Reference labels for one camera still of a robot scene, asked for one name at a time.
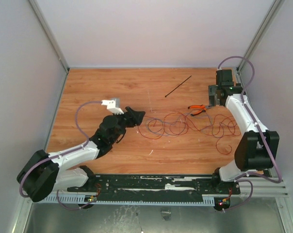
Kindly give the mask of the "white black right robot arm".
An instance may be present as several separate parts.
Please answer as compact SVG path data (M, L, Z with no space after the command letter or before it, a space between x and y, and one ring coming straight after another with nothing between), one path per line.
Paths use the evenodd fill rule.
M209 104L229 109L242 134L234 159L212 174L214 192L223 193L229 183L275 166L279 134L259 120L243 87L233 81L230 69L216 71L216 84L209 85Z

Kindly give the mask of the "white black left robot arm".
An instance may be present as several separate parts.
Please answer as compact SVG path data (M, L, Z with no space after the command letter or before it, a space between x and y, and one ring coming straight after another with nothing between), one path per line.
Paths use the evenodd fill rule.
M78 165L106 155L122 140L128 128L141 125L146 114L128 106L124 112L117 108L110 111L112 114L103 118L95 134L85 142L58 152L36 151L17 175L20 195L39 202L61 189L93 190L96 180Z

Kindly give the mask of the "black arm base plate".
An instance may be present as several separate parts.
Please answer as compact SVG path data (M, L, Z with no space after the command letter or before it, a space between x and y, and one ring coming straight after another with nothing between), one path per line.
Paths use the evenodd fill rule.
M211 175L91 175L81 187L68 192L99 192L99 201L201 202L204 195L240 194L237 183L221 182Z

